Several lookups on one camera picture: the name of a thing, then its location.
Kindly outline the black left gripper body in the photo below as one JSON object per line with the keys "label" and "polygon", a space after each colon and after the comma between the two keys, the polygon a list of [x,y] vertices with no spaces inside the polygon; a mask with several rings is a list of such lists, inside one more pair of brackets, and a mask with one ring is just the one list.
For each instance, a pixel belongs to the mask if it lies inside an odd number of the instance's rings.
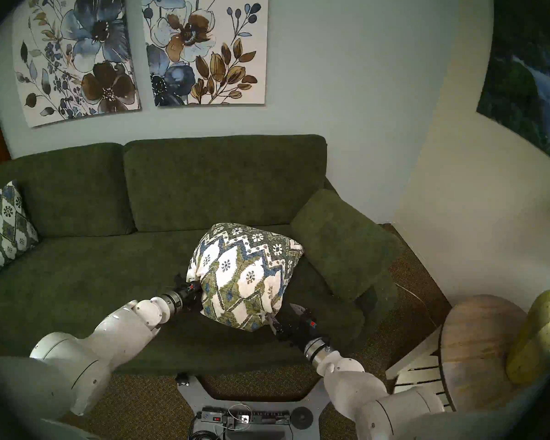
{"label": "black left gripper body", "polygon": [[202,311],[202,295],[204,294],[199,281],[187,282],[180,274],[173,278],[175,287],[172,289],[172,312],[182,310]]}

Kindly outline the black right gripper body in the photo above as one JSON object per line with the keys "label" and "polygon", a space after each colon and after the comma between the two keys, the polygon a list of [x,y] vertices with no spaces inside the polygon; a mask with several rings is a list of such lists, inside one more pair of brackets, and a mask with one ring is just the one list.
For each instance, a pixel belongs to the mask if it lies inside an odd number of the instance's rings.
{"label": "black right gripper body", "polygon": [[314,341],[324,340],[309,309],[299,305],[290,305],[290,308],[291,313],[284,312],[282,319],[270,315],[270,329],[278,342],[304,351]]}

